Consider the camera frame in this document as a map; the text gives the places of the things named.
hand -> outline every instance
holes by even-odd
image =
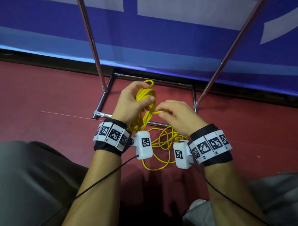
[[[140,111],[155,101],[155,97],[147,97],[136,101],[136,95],[141,88],[147,89],[150,88],[150,85],[145,82],[133,82],[122,90],[111,118],[124,122],[129,126],[136,119]]]
[[[162,110],[170,113],[161,112],[158,116],[166,120],[178,133],[188,137],[193,132],[208,125],[187,103],[182,101],[166,100],[155,108],[155,111]]]

left hand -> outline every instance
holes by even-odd
[[[141,88],[147,89],[150,88],[150,85],[145,82],[132,82],[122,90],[111,118],[124,122],[129,126],[136,119],[140,111],[155,101],[155,97],[147,97],[136,101],[136,95]]]

wristband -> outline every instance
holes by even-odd
[[[122,155],[130,147],[131,132],[127,125],[119,120],[107,118],[102,122],[93,138],[94,150],[105,150]]]
[[[232,146],[223,131],[214,124],[197,130],[190,137],[193,142],[189,144],[189,148],[199,164],[209,166],[233,160],[230,153]]]

black cable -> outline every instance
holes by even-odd
[[[89,191],[91,188],[93,188],[95,185],[97,185],[99,182],[102,182],[104,179],[108,178],[109,176],[111,176],[113,173],[115,173],[117,170],[119,170],[122,166],[124,166],[126,163],[128,163],[129,161],[131,161],[134,158],[137,158],[139,155],[136,155],[132,158],[130,158],[129,160],[127,160],[125,163],[123,163],[121,166],[118,166],[116,169],[114,169],[112,172],[110,172],[109,174],[107,174],[106,176],[104,176],[103,178],[101,178],[99,181],[95,182],[94,184],[92,184],[89,188],[87,188],[86,190],[84,190],[82,193],[80,193],[79,195],[77,195],[73,200],[71,200],[69,203],[67,203],[64,207],[62,207],[61,209],[59,209],[56,213],[54,213],[52,216],[50,216],[48,219],[46,219],[43,223],[41,223],[39,226],[44,225],[45,223],[47,223],[52,217],[54,217],[55,215],[57,215],[58,213],[60,213],[65,207],[67,207],[69,204],[71,204],[73,201],[75,201],[77,198],[81,197],[83,194],[85,194],[87,191]]]
[[[229,200],[231,203],[235,204],[236,206],[238,206],[239,208],[243,209],[244,211],[246,211],[248,214],[252,215],[254,218],[258,219],[259,221],[261,221],[263,224],[267,225],[267,226],[271,226],[269,223],[267,223],[266,221],[262,220],[261,218],[259,218],[257,215],[255,215],[254,213],[252,213],[251,211],[249,211],[248,209],[244,208],[243,206],[241,206],[240,204],[238,204],[237,202],[235,202],[234,200],[232,200],[231,198],[229,198],[228,196],[226,196],[225,194],[221,193],[219,190],[217,190],[217,188],[215,188],[207,179],[206,177],[204,177],[204,175],[202,174],[202,172],[193,164],[193,163],[189,163],[190,165],[193,165],[196,170],[200,173],[200,175],[204,178],[204,180],[207,182],[207,184],[209,184],[210,187],[212,187],[216,192],[218,192],[219,194],[221,194],[223,197],[225,197],[227,200]]]

blue backdrop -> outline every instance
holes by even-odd
[[[102,64],[210,79],[255,0],[85,0]],[[298,1],[268,0],[217,82],[298,96]],[[2,0],[0,48],[94,62],[75,0]]]

